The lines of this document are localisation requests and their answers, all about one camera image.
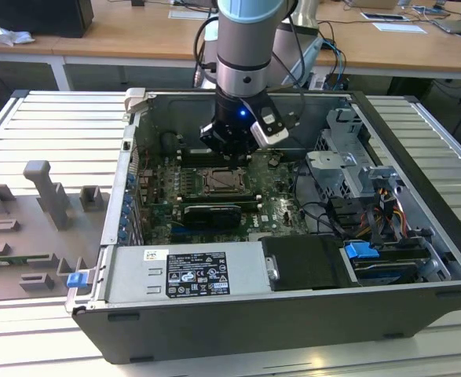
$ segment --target power supply label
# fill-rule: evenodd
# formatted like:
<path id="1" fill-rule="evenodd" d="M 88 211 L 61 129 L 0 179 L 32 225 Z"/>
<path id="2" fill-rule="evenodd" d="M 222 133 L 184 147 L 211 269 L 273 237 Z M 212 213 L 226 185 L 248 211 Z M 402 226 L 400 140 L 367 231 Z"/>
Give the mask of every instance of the power supply label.
<path id="1" fill-rule="evenodd" d="M 225 253 L 169 254 L 166 278 L 169 298 L 230 295 Z"/>

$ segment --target motherboard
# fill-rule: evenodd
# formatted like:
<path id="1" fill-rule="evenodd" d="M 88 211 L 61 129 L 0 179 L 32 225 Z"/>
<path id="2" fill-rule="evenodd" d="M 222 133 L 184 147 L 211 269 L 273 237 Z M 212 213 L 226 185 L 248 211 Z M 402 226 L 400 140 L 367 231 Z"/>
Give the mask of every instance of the motherboard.
<path id="1" fill-rule="evenodd" d="M 139 172 L 145 244 L 256 241 L 309 232 L 292 194 L 295 161 L 257 152 L 239 167 L 152 156 Z"/>

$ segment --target aluminum profile table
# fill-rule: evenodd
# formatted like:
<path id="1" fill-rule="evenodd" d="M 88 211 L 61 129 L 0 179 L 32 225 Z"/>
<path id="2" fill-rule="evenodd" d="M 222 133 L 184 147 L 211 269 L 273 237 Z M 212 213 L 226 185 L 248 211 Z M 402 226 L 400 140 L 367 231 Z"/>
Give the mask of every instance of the aluminum profile table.
<path id="1" fill-rule="evenodd" d="M 369 99 L 461 218 L 458 144 L 419 104 L 402 97 Z M 119 150 L 116 140 L 127 124 L 122 102 L 123 93 L 113 92 L 30 92 L 24 99 L 11 99 L 0 113 L 0 179 L 6 177 L 16 195 L 33 193 L 29 182 L 20 179 L 22 168 L 28 159 L 46 158 L 42 151 L 49 150 L 51 173 L 69 192 L 96 177 L 109 190 Z M 385 152 L 371 143 L 388 163 Z M 446 172 L 452 174 L 445 179 Z M 461 375 L 461 311 L 411 339 L 115 366 L 79 330 L 64 301 L 0 302 L 0 376 Z"/>

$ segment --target circuit board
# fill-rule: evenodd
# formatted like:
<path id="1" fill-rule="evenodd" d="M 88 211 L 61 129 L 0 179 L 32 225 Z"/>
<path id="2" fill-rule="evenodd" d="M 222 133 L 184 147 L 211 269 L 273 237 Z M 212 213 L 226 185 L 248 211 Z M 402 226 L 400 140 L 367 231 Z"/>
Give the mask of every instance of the circuit board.
<path id="1" fill-rule="evenodd" d="M 293 163 L 277 152 L 256 152 L 245 167 L 183 167 L 175 158 L 152 157 L 141 176 L 145 244 L 255 241 L 263 236 L 309 232 L 290 187 Z M 181 214 L 196 205 L 242 209 L 234 229 L 186 229 Z"/>

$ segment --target wooden desk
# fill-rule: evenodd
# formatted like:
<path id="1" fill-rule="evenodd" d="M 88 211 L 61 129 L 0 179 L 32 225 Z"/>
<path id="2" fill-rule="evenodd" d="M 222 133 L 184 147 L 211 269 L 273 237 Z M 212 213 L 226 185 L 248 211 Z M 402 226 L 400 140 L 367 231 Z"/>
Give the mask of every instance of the wooden desk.
<path id="1" fill-rule="evenodd" d="M 432 5 L 433 1 L 415 3 Z M 461 12 L 461 3 L 449 3 L 448 9 Z M 50 64 L 61 90 L 71 89 L 66 64 L 193 66 L 192 44 L 200 20 L 170 19 L 170 7 L 162 4 L 147 4 L 143 8 L 131 7 L 128 1 L 93 0 L 93 10 L 95 17 L 84 38 L 36 35 L 37 42 L 29 45 L 12 48 L 0 45 L 0 60 Z M 397 7 L 394 13 L 399 12 L 402 9 Z M 317 18 L 343 22 L 365 20 L 360 9 L 344 10 L 342 2 L 330 0 L 320 5 Z M 338 47 L 347 56 L 346 73 L 461 79 L 461 37 L 449 35 L 432 24 L 417 24 L 428 34 L 379 31 L 371 23 L 333 23 Z M 331 37 L 326 24 L 321 26 L 321 31 L 326 38 Z M 331 51 L 322 51 L 315 70 L 325 74 L 334 62 Z"/>
<path id="2" fill-rule="evenodd" d="M 413 3 L 433 5 L 434 1 L 419 0 Z M 449 2 L 447 9 L 461 13 L 461 3 Z M 394 11 L 384 9 L 365 9 L 364 11 L 404 12 L 401 7 L 396 7 Z M 406 12 L 410 15 L 404 14 L 404 16 L 411 20 L 414 19 L 413 15 L 417 14 L 412 9 L 407 9 Z M 461 16 L 452 14 L 448 19 L 457 20 L 459 18 Z M 344 11 L 342 3 L 326 2 L 320 5 L 317 19 L 351 22 L 364 18 L 360 15 L 360 9 Z M 420 26 L 427 34 L 379 31 L 372 23 L 332 24 L 338 47 L 347 56 L 347 73 L 360 72 L 361 74 L 392 76 L 406 73 L 404 76 L 430 78 L 461 74 L 461 37 L 450 35 L 427 22 L 414 24 Z M 326 38 L 331 37 L 327 24 L 321 25 L 321 31 Z M 323 52 L 318 60 L 319 65 L 323 65 L 326 61 L 326 53 Z M 399 74 L 394 74 L 393 71 L 399 71 Z"/>

